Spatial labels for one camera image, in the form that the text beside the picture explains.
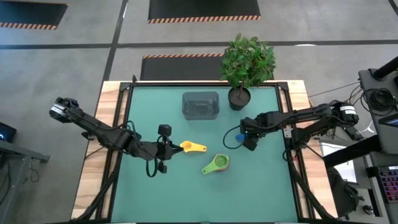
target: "black floor mat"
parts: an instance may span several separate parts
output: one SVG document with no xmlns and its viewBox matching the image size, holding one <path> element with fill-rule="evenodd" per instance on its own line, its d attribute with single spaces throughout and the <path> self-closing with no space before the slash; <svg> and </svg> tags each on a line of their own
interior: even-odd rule
<svg viewBox="0 0 398 224">
<path fill-rule="evenodd" d="M 259 20 L 257 0 L 150 0 L 148 22 Z"/>
<path fill-rule="evenodd" d="M 223 54 L 148 55 L 141 80 L 219 80 Z"/>
<path fill-rule="evenodd" d="M 0 27 L 54 30 L 67 4 L 0 1 Z"/>
</svg>

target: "black plant pot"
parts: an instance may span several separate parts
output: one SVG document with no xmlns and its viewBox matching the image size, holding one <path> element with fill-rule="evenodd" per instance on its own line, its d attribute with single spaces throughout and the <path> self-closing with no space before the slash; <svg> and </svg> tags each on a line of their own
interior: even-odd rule
<svg viewBox="0 0 398 224">
<path fill-rule="evenodd" d="M 240 91 L 240 88 L 232 88 L 228 92 L 229 106 L 232 108 L 232 110 L 241 110 L 250 102 L 251 95 L 249 90 L 247 88 L 243 88 L 240 97 L 238 97 Z"/>
</svg>

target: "green table surface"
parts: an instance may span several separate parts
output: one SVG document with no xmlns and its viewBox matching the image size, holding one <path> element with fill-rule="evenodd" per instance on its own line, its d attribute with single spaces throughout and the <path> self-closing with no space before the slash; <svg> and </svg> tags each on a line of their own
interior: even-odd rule
<svg viewBox="0 0 398 224">
<path fill-rule="evenodd" d="M 220 113 L 215 120 L 188 121 L 182 114 L 182 95 L 188 91 L 216 91 Z M 168 172 L 146 175 L 142 159 L 123 155 L 112 222 L 296 222 L 292 185 L 282 132 L 260 139 L 255 151 L 231 150 L 222 138 L 240 119 L 279 110 L 274 87 L 252 88 L 251 102 L 241 111 L 228 103 L 227 86 L 136 86 L 129 120 L 142 141 L 156 141 L 160 124 L 172 127 L 174 144 L 192 141 L 206 152 L 180 152 L 166 162 Z M 226 139 L 234 139 L 239 129 Z M 229 156 L 223 172 L 201 173 L 216 153 Z"/>
</svg>

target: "hazard striped tape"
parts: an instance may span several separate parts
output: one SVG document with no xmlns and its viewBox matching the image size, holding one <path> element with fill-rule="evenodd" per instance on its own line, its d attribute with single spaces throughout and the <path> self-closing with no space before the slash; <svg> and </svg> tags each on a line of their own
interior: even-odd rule
<svg viewBox="0 0 398 224">
<path fill-rule="evenodd" d="M 55 30 L 57 26 L 41 25 L 41 24 L 20 24 L 14 22 L 0 22 L 0 27 L 3 28 L 19 28 L 19 29 L 42 29 L 42 30 Z"/>
<path fill-rule="evenodd" d="M 145 55 L 143 58 L 222 57 L 224 54 Z"/>
<path fill-rule="evenodd" d="M 255 21 L 261 16 L 205 16 L 185 18 L 149 19 L 150 24 L 175 23 L 175 22 L 216 22 L 216 21 Z"/>
</svg>

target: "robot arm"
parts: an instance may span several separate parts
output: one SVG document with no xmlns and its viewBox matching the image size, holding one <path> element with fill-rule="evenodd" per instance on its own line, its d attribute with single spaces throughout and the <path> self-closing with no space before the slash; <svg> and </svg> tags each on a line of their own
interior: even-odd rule
<svg viewBox="0 0 398 224">
<path fill-rule="evenodd" d="M 323 135 L 331 128 L 352 127 L 358 123 L 359 117 L 354 106 L 340 101 L 288 113 L 279 111 L 261 113 L 254 119 L 244 118 L 241 120 L 240 132 L 245 134 L 243 146 L 253 151 L 259 138 L 265 137 L 266 134 L 281 130 L 287 125 L 314 120 L 319 121 L 306 128 L 291 130 L 292 137 L 289 141 L 292 149 L 305 147 L 312 136 Z"/>
<path fill-rule="evenodd" d="M 172 128 L 169 125 L 159 125 L 158 134 L 160 137 L 156 142 L 141 141 L 141 135 L 133 130 L 115 127 L 112 128 L 100 120 L 86 114 L 79 108 L 76 100 L 58 97 L 51 107 L 50 116 L 61 123 L 75 123 L 86 130 L 82 135 L 88 138 L 89 135 L 97 137 L 98 142 L 111 150 L 118 150 L 133 157 L 140 157 L 146 161 L 160 159 L 159 171 L 166 173 L 167 167 L 164 161 L 169 160 L 183 148 L 172 144 L 169 136 Z"/>
</svg>

